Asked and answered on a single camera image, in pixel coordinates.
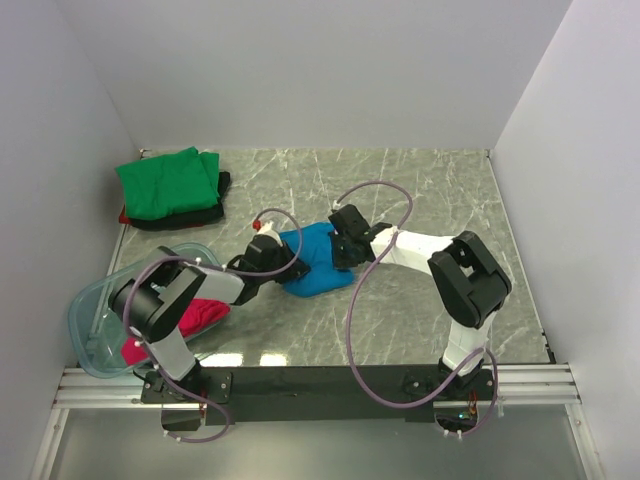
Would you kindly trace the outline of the blue t-shirt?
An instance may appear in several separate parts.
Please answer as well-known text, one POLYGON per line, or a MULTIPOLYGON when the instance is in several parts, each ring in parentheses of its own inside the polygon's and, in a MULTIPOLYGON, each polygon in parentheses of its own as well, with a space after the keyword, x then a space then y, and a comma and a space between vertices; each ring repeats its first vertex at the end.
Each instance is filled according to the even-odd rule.
POLYGON ((317 222, 301 229, 303 248, 299 259, 310 267, 303 277, 283 284, 283 289, 296 297, 309 298, 336 289, 350 286, 354 273, 339 270, 333 264, 330 233, 333 226, 328 222, 317 222))

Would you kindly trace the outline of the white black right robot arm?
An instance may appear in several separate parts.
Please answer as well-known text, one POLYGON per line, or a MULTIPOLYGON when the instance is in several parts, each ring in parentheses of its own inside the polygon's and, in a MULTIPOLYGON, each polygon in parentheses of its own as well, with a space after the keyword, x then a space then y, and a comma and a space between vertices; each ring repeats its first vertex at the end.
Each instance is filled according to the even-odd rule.
POLYGON ((353 205, 332 211, 332 255, 337 267, 396 265, 430 275, 451 318, 438 369, 444 395, 460 399, 474 386, 488 332, 512 283, 480 237, 471 231, 432 236, 388 223, 371 226, 353 205))

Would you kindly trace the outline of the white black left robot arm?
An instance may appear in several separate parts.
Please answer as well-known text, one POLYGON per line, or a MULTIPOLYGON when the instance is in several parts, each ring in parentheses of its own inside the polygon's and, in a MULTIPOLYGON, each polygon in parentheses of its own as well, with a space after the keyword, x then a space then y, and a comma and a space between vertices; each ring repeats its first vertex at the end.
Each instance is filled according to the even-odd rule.
POLYGON ((109 308, 131 338, 142 342, 155 366, 166 374, 164 389, 176 401, 209 396, 200 362, 188 349, 179 323, 196 298, 241 306, 268 282, 303 278, 311 267, 283 240, 257 234, 228 265, 197 264, 160 246, 147 264, 112 291, 109 308))

